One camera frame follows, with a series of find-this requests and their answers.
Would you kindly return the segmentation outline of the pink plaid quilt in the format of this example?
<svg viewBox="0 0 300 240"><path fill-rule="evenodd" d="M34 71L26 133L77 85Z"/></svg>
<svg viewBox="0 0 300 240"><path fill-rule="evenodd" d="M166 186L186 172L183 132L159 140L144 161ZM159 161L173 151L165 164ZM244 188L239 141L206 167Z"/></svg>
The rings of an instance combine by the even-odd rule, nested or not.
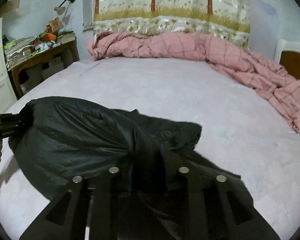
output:
<svg viewBox="0 0 300 240"><path fill-rule="evenodd" d="M94 61L128 58L176 58L204 61L267 100L296 132L300 132L300 80L284 66L261 54L203 33L167 32L146 36L130 31L105 31L87 40Z"/></svg>

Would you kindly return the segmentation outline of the white and wood headboard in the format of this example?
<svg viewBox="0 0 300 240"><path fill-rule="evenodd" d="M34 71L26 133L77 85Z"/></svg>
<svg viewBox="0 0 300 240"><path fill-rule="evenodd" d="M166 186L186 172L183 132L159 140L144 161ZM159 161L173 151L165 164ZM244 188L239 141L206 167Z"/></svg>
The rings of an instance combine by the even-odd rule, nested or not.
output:
<svg viewBox="0 0 300 240"><path fill-rule="evenodd" d="M300 42L279 40L274 61L283 65L291 76L300 80Z"/></svg>

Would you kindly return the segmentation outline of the large black jacket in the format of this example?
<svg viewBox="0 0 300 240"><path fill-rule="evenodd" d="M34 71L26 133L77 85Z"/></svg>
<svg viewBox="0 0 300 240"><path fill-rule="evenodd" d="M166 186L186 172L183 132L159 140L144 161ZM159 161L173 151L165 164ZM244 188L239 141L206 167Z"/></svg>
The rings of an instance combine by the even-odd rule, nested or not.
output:
<svg viewBox="0 0 300 240"><path fill-rule="evenodd" d="M75 176L130 169L117 239L165 239L166 167L215 166L195 151L202 128L191 122L64 97L30 101L19 114L25 125L10 137L10 148L29 182L50 200Z"/></svg>

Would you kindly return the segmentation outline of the pale pink bed sheet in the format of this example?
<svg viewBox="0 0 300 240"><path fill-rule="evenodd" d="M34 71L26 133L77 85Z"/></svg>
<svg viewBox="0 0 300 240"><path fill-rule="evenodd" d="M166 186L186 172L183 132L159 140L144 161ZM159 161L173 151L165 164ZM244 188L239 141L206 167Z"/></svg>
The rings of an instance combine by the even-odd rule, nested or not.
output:
<svg viewBox="0 0 300 240"><path fill-rule="evenodd" d="M300 133L254 90L206 62L178 59L79 61L33 88L11 108L46 96L202 126L196 150L239 174L256 210L281 239L300 226Z"/></svg>

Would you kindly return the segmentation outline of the white cabinet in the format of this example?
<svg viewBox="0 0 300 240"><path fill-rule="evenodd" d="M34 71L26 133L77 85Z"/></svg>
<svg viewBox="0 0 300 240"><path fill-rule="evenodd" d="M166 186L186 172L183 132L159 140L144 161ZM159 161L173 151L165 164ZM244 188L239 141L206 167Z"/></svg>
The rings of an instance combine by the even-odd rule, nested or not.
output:
<svg viewBox="0 0 300 240"><path fill-rule="evenodd" d="M5 62L2 43L2 18L0 18L0 113L5 113L16 102L17 98L12 88Z"/></svg>

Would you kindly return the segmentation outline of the tree patterned window curtain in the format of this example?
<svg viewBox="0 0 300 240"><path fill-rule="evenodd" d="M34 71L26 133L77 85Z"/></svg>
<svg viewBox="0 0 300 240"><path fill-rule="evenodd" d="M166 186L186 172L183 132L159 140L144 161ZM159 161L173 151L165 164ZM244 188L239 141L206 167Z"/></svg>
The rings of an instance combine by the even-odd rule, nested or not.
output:
<svg viewBox="0 0 300 240"><path fill-rule="evenodd" d="M249 0L83 0L83 28L94 33L205 33L248 48Z"/></svg>

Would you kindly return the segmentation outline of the clutter pile on table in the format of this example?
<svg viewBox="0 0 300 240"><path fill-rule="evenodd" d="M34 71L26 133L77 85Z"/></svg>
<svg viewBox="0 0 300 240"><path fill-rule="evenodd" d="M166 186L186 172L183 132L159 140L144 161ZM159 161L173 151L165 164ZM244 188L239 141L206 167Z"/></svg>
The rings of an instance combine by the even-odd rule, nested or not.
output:
<svg viewBox="0 0 300 240"><path fill-rule="evenodd" d="M73 31L66 31L59 18L49 21L46 31L37 37L24 37L7 42L4 45L4 54L7 68L12 68L21 62L51 48L65 44L76 39Z"/></svg>

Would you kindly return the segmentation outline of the brown wooden side table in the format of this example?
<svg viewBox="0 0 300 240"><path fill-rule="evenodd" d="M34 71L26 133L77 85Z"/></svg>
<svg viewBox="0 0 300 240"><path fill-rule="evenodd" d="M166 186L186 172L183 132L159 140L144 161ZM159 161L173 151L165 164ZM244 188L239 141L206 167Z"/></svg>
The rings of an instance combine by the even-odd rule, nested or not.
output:
<svg viewBox="0 0 300 240"><path fill-rule="evenodd" d="M79 54L77 50L76 38L73 37L69 42L58 45L54 48L48 49L42 53L39 53L31 58L19 63L8 70L8 75L12 84L12 88L15 92L15 96L19 100L24 96L24 93L20 86L19 73L24 69L35 67L40 63L47 63L51 61L55 56L60 56L64 51L70 50L72 62L79 61Z"/></svg>

